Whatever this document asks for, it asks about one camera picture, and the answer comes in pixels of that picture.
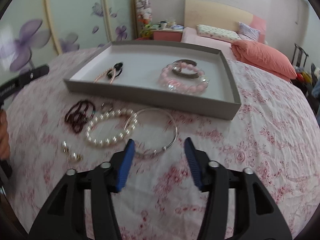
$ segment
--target pink bead bracelet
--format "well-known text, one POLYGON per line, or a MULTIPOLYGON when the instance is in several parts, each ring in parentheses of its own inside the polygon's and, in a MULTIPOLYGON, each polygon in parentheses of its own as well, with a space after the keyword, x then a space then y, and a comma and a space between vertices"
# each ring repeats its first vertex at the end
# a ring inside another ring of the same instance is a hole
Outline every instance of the pink bead bracelet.
POLYGON ((180 93, 201 93, 208 87, 208 81, 204 76, 204 71, 199 70, 199 68, 185 62, 178 62, 174 65, 175 66, 169 64, 165 68, 163 68, 159 78, 159 82, 168 87, 169 90, 174 90, 180 93), (180 67, 181 69, 187 68, 188 70, 196 72, 199 75, 198 78, 201 80, 200 84, 196 86, 188 86, 178 81, 177 79, 169 78, 169 71, 172 71, 175 67, 180 67))

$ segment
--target human hand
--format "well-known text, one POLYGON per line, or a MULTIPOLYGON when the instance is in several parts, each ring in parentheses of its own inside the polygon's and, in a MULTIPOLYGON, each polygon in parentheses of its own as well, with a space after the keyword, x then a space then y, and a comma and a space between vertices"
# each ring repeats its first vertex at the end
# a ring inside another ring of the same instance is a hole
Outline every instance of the human hand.
POLYGON ((8 122, 5 111, 0 110, 0 160, 10 157, 9 134, 7 132, 8 122))

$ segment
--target purple flower decal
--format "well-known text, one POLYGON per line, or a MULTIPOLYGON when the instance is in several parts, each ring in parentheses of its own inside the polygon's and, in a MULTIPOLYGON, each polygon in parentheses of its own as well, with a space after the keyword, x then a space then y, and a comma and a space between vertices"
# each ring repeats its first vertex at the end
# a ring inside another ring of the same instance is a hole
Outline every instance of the purple flower decal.
POLYGON ((91 15, 96 15, 99 17, 103 17, 103 10, 102 10, 102 6, 100 3, 95 2, 94 6, 92 6, 92 14, 91 15))
POLYGON ((116 34, 118 35, 116 38, 116 41, 122 41, 127 38, 128 34, 125 32, 126 30, 127 30, 127 27, 125 25, 118 26, 116 28, 116 34))
POLYGON ((42 22, 42 19, 27 21, 21 26, 18 39, 0 46, 0 58, 14 55, 10 71, 18 71, 31 61, 31 48, 40 49, 49 42, 51 36, 50 30, 38 32, 42 22))
POLYGON ((99 26, 93 27, 92 34, 95 34, 99 30, 99 26))
POLYGON ((75 43, 78 39, 78 34, 69 33, 69 35, 64 39, 59 39, 61 49, 63 53, 79 50, 80 44, 75 43))

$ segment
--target bedroom wall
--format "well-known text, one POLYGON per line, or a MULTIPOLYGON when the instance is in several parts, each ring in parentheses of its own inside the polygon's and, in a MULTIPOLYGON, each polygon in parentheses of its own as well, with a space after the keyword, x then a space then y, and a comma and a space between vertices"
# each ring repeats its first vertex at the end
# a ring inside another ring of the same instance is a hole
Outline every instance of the bedroom wall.
POLYGON ((320 20, 310 3, 308 3, 308 11, 308 27, 302 48, 309 54, 306 70, 310 71, 311 63, 320 68, 320 20))
MULTIPOLYGON (((267 21, 269 45, 292 58, 294 43, 302 44, 307 4, 302 0, 210 0, 240 8, 267 21)), ((184 21, 184 0, 151 0, 154 22, 175 17, 184 21)))

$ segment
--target mug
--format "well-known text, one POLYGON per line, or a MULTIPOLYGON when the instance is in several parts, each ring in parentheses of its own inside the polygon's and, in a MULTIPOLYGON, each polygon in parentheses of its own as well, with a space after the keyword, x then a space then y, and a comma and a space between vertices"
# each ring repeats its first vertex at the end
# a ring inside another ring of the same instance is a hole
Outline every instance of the mug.
POLYGON ((167 27, 167 22, 165 22, 165 21, 161 21, 160 22, 160 30, 163 30, 163 29, 165 29, 166 27, 167 27))

